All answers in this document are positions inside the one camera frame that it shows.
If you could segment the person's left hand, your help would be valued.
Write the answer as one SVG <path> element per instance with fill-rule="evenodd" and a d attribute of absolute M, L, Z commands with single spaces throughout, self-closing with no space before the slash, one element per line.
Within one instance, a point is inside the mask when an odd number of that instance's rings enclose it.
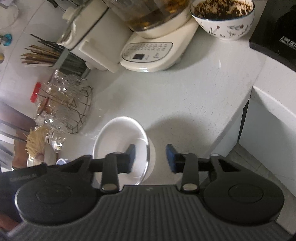
<path fill-rule="evenodd" d="M 18 226 L 18 222 L 15 220 L 11 219 L 9 216 L 6 214 L 0 214 L 0 228 L 2 228 L 5 231 L 11 231 L 15 227 Z"/>

